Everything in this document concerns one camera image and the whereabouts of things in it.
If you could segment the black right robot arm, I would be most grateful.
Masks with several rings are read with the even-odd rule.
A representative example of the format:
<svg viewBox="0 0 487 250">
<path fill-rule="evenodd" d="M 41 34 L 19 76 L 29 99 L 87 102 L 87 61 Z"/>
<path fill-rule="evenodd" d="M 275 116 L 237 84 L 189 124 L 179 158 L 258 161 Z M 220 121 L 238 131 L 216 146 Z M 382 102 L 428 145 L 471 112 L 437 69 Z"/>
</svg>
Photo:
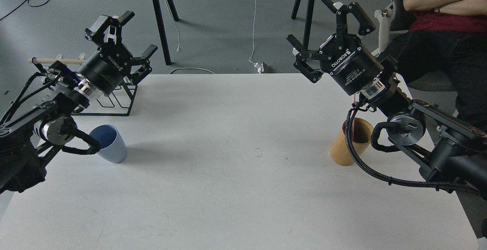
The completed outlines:
<svg viewBox="0 0 487 250">
<path fill-rule="evenodd" d="M 437 191 L 462 191 L 486 199 L 486 134 L 419 99 L 409 99 L 394 78 L 396 61 L 379 62 L 361 43 L 375 26 L 357 2 L 348 5 L 321 0 L 336 16 L 336 32 L 319 49 L 294 35 L 294 67 L 317 83 L 323 74 L 351 96 L 358 95 L 345 121 L 345 142 L 353 161 L 367 174 L 388 184 Z M 387 120 L 375 125 L 371 146 L 385 153 L 401 151 L 419 165 L 423 181 L 402 180 L 369 167 L 352 144 L 352 122 L 358 111 L 374 109 Z"/>
</svg>

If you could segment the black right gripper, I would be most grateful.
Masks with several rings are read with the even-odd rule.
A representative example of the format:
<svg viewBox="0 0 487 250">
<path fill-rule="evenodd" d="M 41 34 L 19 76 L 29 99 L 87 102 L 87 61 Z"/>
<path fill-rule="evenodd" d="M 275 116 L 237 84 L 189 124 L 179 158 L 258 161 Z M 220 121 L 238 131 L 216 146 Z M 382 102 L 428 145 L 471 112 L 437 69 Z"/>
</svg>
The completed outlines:
<svg viewBox="0 0 487 250">
<path fill-rule="evenodd" d="M 358 2 L 344 5 L 332 0 L 321 0 L 336 15 L 336 33 L 331 35 L 319 50 L 306 49 L 290 34 L 286 40 L 297 51 L 294 68 L 310 82 L 317 83 L 323 74 L 330 74 L 335 82 L 351 96 L 371 83 L 384 67 L 362 45 L 361 38 L 372 33 L 376 26 Z M 348 33 L 347 15 L 352 14 L 359 23 L 356 35 Z M 320 61 L 320 68 L 312 68 L 306 61 Z"/>
</svg>

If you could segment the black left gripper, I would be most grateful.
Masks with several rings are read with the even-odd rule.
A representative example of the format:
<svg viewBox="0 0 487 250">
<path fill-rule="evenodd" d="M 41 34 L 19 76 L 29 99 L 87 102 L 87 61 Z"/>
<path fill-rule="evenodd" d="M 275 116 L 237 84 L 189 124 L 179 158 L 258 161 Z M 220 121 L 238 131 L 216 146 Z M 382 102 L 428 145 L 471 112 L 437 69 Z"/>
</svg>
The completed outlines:
<svg viewBox="0 0 487 250">
<path fill-rule="evenodd" d="M 99 49 L 78 68 L 77 73 L 104 96 L 109 96 L 123 77 L 127 83 L 138 85 L 153 71 L 150 57 L 157 51 L 156 45 L 151 44 L 141 56 L 133 57 L 121 44 L 122 27 L 134 16 L 132 11 L 121 16 L 101 15 L 90 28 L 85 29 L 85 38 Z"/>
</svg>

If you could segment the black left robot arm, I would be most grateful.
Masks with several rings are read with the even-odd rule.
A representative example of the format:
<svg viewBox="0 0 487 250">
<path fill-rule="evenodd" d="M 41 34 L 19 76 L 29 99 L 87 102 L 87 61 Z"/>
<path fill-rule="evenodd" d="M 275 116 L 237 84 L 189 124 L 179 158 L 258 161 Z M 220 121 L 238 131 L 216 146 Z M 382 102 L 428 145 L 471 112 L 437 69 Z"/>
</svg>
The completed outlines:
<svg viewBox="0 0 487 250">
<path fill-rule="evenodd" d="M 67 62 L 32 59 L 38 68 L 1 118 L 1 192 L 23 192 L 45 180 L 46 167 L 60 151 L 90 155 L 101 146 L 92 136 L 78 129 L 72 118 L 100 96 L 110 96 L 117 87 L 136 86 L 152 69 L 150 57 L 157 50 L 151 45 L 134 57 L 121 42 L 121 30 L 133 17 L 101 15 L 85 30 L 85 38 L 97 51 L 80 68 L 71 71 Z"/>
</svg>

